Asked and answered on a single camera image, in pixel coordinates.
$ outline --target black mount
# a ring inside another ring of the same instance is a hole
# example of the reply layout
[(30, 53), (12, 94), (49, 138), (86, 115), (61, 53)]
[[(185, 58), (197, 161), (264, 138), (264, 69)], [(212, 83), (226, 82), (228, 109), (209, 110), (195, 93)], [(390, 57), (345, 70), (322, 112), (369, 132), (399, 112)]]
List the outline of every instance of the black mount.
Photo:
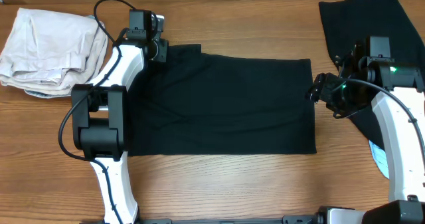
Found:
[[(349, 208), (323, 206), (315, 215), (284, 216), (282, 224), (328, 224), (328, 213), (332, 209)], [(397, 200), (367, 211), (361, 224), (421, 224), (425, 220), (424, 209), (425, 204), (412, 196), (408, 201)]]
[[(76, 84), (71, 91), (72, 106), (83, 98), (91, 84)], [(109, 118), (91, 118), (89, 112), (108, 106)], [(129, 120), (125, 86), (98, 87), (83, 99), (72, 113), (74, 145), (83, 150), (89, 160), (99, 157), (119, 161), (124, 151), (129, 150)]]
[(163, 17), (157, 17), (152, 11), (131, 9), (127, 39), (122, 39), (119, 43), (141, 48), (148, 60), (166, 62), (168, 41), (161, 39), (163, 26)]

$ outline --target wire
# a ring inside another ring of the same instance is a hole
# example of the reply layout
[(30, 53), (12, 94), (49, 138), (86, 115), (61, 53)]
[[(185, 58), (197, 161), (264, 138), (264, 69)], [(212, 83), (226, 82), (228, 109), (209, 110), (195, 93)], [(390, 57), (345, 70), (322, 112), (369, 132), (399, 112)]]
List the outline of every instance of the wire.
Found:
[(400, 105), (400, 107), (406, 112), (407, 116), (410, 119), (410, 122), (412, 122), (414, 129), (416, 131), (416, 135), (418, 136), (418, 141), (420, 144), (420, 150), (422, 151), (422, 161), (424, 163), (424, 168), (425, 168), (425, 145), (424, 145), (424, 139), (422, 138), (422, 134), (420, 132), (419, 129), (419, 125), (418, 125), (418, 121), (417, 119), (414, 118), (413, 114), (410, 112), (409, 108), (406, 107), (406, 105), (403, 104), (403, 102), (401, 102), (395, 95), (391, 94), (389, 91), (385, 90), (382, 87), (379, 87), (375, 84), (371, 84), (370, 82), (366, 82), (364, 80), (357, 80), (357, 79), (352, 79), (352, 78), (342, 78), (342, 81), (345, 82), (351, 82), (351, 83), (355, 83), (355, 84), (364, 84), (368, 87), (374, 88), (375, 90), (381, 91), (384, 94), (388, 95), (390, 98), (392, 98), (398, 105)]
[[(118, 213), (118, 210), (117, 210), (117, 208), (116, 208), (116, 206), (115, 206), (115, 203), (114, 203), (114, 199), (112, 198), (112, 189), (111, 189), (111, 181), (110, 181), (110, 179), (109, 179), (109, 175), (108, 175), (108, 169), (101, 163), (101, 162), (99, 162), (98, 160), (89, 160), (89, 159), (87, 159), (87, 158), (85, 158), (85, 157), (82, 157), (82, 156), (77, 156), (77, 155), (75, 155), (75, 154), (71, 154), (66, 148), (65, 148), (65, 146), (64, 146), (64, 143), (63, 143), (63, 140), (62, 140), (62, 135), (63, 135), (63, 131), (64, 131), (64, 128), (65, 128), (65, 125), (66, 125), (66, 122), (68, 121), (68, 119), (69, 119), (69, 117), (71, 117), (71, 115), (72, 115), (72, 113), (75, 111), (75, 109), (91, 94), (91, 93), (93, 93), (93, 91), (95, 90), (95, 89), (97, 89), (100, 85), (102, 85), (108, 78), (109, 78), (109, 76), (111, 75), (111, 73), (115, 70), (115, 68), (117, 67), (117, 65), (120, 63), (120, 60), (121, 60), (121, 57), (122, 57), (122, 54), (121, 54), (121, 49), (120, 49), (120, 47), (117, 45), (117, 42), (116, 42), (116, 40), (114, 40), (114, 38), (112, 38), (112, 36), (111, 36), (111, 34), (109, 34), (109, 32), (107, 32), (107, 30), (103, 27), (103, 25), (100, 23), (100, 21), (99, 21), (99, 18), (98, 18), (98, 15), (97, 15), (97, 8), (98, 8), (98, 6), (99, 6), (99, 4), (101, 4), (102, 2), (104, 2), (104, 1), (119, 1), (119, 2), (122, 2), (122, 3), (124, 3), (124, 4), (126, 4), (126, 5), (128, 5), (129, 7), (131, 7), (132, 9), (135, 9), (135, 7), (133, 6), (133, 5), (131, 5), (130, 3), (128, 3), (127, 1), (124, 1), (124, 0), (99, 0), (96, 4), (95, 4), (95, 6), (94, 6), (94, 10), (93, 10), (93, 14), (94, 14), (94, 19), (96, 20), (96, 22), (97, 22), (97, 24), (99, 25), (99, 28), (101, 29), (101, 30), (103, 30), (103, 32), (105, 32), (105, 35), (109, 38), (109, 40), (111, 40), (111, 42), (112, 42), (112, 47), (114, 48), (114, 47), (116, 47), (117, 48), (117, 50), (118, 50), (118, 58), (117, 58), (117, 60), (116, 60), (116, 62), (114, 63), (114, 65), (112, 66), (112, 68), (105, 74), (105, 76), (103, 77), (103, 79), (101, 79), (101, 81), (99, 81), (99, 83), (97, 83), (97, 84), (95, 84), (93, 87), (91, 87), (91, 89), (89, 89), (88, 91), (87, 91), (87, 93), (84, 95), (84, 97), (82, 97), (77, 103), (75, 103), (75, 105), (68, 111), (68, 113), (66, 113), (66, 115), (65, 115), (65, 117), (64, 117), (64, 119), (63, 119), (63, 121), (62, 121), (62, 123), (60, 124), (60, 127), (59, 127), (59, 132), (58, 132), (58, 143), (59, 143), (59, 146), (60, 146), (60, 149), (66, 154), (66, 155), (68, 155), (69, 157), (71, 157), (71, 158), (75, 158), (75, 159), (77, 159), (77, 160), (82, 160), (82, 161), (86, 161), (86, 162), (93, 162), (93, 163), (95, 163), (95, 164), (98, 164), (101, 168), (102, 168), (102, 172), (105, 174), (105, 178), (106, 178), (106, 185), (107, 185), (107, 187), (108, 187), (108, 196), (109, 196), (109, 200), (110, 200), (110, 203), (111, 203), (111, 206), (112, 206), (112, 210), (114, 210), (114, 213), (115, 213), (115, 215), (116, 215), (116, 217), (117, 217), (117, 220), (118, 220), (118, 222), (120, 223), (120, 224), (123, 224), (123, 222), (122, 222), (122, 220), (121, 220), (121, 217), (120, 217), (120, 214)], [(121, 31), (121, 33), (120, 33), (120, 37), (119, 38), (122, 38), (121, 36), (123, 36), (125, 33), (126, 33), (126, 31), (128, 30), (128, 28), (124, 28), (122, 31)]]

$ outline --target black cloth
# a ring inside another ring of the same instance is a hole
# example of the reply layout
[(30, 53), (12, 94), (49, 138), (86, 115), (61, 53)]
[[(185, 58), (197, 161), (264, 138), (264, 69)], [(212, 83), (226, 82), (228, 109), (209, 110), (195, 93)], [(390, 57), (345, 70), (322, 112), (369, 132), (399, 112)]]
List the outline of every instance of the black cloth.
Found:
[[(327, 50), (333, 62), (337, 61), (336, 56), (343, 57), (351, 52), (356, 41), (372, 35), (390, 38), (391, 57), (396, 62), (425, 66), (424, 43), (398, 0), (320, 2), (319, 8)], [(366, 138), (384, 148), (381, 130), (371, 107), (354, 115), (351, 120)]]
[(169, 47), (128, 94), (131, 156), (314, 154), (310, 60), (230, 58)]

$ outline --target black fabric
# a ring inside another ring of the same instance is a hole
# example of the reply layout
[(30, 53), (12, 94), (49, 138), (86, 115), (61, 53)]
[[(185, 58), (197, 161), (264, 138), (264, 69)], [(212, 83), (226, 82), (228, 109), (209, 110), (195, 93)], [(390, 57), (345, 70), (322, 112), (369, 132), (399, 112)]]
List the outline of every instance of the black fabric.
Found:
[(314, 154), (309, 60), (230, 58), (169, 47), (129, 90), (131, 156)]
[[(396, 62), (425, 66), (424, 43), (398, 0), (320, 2), (319, 8), (333, 62), (337, 61), (336, 56), (351, 52), (356, 41), (374, 35), (390, 38), (391, 57)], [(378, 121), (370, 107), (351, 120), (368, 139), (384, 148)]]

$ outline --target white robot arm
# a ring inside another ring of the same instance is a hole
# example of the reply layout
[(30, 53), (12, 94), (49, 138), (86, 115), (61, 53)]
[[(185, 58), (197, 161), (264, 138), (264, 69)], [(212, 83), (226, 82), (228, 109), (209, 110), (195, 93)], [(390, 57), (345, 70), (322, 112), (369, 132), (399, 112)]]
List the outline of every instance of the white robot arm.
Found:
[[(95, 89), (85, 102), (76, 107), (73, 118), (74, 143), (78, 149), (84, 151), (84, 157), (91, 162), (98, 177), (100, 191), (105, 206), (103, 223), (134, 224), (140, 223), (137, 202), (131, 192), (129, 181), (127, 156), (129, 150), (127, 134), (127, 100), (129, 90), (137, 74), (146, 66), (148, 60), (157, 62), (166, 61), (168, 42), (160, 39), (163, 32), (164, 16), (152, 16), (152, 25), (157, 32), (153, 38), (146, 39), (147, 29), (143, 20), (151, 20), (149, 11), (130, 11), (130, 28), (127, 38), (120, 40), (119, 49), (121, 59), (110, 73), (107, 80)], [(90, 84), (77, 84), (71, 93), (72, 103), (75, 105), (93, 84), (101, 82), (117, 62), (119, 52), (117, 47), (112, 50), (111, 59), (101, 73), (90, 81)], [(90, 118), (90, 111), (108, 111), (109, 118)], [(110, 189), (106, 175), (101, 166), (106, 169), (110, 181)], [(112, 197), (116, 210), (112, 208)]]
[(334, 117), (348, 117), (372, 106), (388, 162), (390, 203), (366, 212), (321, 207), (317, 215), (311, 217), (312, 223), (422, 223), (424, 91), (420, 69), (411, 64), (395, 63), (390, 57), (386, 37), (369, 37), (366, 46), (357, 44), (339, 76), (319, 74), (316, 77), (309, 97), (315, 102), (326, 102), (326, 107), (334, 111)]

